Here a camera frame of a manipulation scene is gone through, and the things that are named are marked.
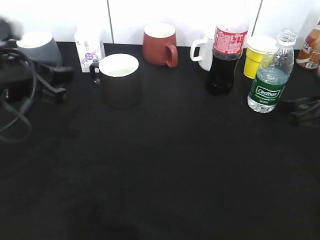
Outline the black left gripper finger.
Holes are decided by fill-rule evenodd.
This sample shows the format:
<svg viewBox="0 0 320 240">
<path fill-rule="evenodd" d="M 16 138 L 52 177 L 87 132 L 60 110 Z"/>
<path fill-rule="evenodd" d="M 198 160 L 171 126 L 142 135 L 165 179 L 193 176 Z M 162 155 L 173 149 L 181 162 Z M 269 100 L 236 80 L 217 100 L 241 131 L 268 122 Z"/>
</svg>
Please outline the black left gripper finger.
<svg viewBox="0 0 320 240">
<path fill-rule="evenodd" d="M 43 102 L 62 104 L 66 101 L 67 90 L 63 87 L 54 88 L 47 81 L 39 80 L 39 97 Z"/>
<path fill-rule="evenodd" d="M 72 66 L 37 65 L 37 73 L 48 83 L 70 83 L 74 78 Z"/>
</svg>

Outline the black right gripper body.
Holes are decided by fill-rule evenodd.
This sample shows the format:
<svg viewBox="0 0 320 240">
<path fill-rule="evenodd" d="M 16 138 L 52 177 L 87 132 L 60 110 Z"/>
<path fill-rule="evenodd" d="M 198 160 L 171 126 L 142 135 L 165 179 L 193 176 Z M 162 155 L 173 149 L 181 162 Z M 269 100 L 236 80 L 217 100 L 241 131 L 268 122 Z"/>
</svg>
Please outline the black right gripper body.
<svg viewBox="0 0 320 240">
<path fill-rule="evenodd" d="M 319 96 L 281 100 L 278 102 L 278 109 L 287 115 L 288 122 L 294 127 L 320 127 Z"/>
</svg>

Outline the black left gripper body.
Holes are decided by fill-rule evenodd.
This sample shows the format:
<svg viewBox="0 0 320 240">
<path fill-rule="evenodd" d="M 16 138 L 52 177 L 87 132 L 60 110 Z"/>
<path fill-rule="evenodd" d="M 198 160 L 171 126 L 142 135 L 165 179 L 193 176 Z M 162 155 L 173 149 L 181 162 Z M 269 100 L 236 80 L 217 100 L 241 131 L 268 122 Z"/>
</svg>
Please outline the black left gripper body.
<svg viewBox="0 0 320 240">
<path fill-rule="evenodd" d="M 50 84 L 38 72 L 39 63 L 13 48 L 0 50 L 0 94 L 10 103 L 31 95 L 33 77 L 49 88 Z"/>
</svg>

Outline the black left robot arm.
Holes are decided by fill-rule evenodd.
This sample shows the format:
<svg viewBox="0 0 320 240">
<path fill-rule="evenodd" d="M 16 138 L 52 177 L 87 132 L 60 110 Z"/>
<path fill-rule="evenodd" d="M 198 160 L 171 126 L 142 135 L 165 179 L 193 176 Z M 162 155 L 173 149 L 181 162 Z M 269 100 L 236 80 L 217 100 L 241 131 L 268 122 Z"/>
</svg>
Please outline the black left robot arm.
<svg viewBox="0 0 320 240">
<path fill-rule="evenodd" d="M 50 33 L 22 33 L 18 24 L 0 20 L 0 95 L 6 101 L 38 97 L 61 104 L 73 78 L 74 68 L 63 65 Z"/>
</svg>

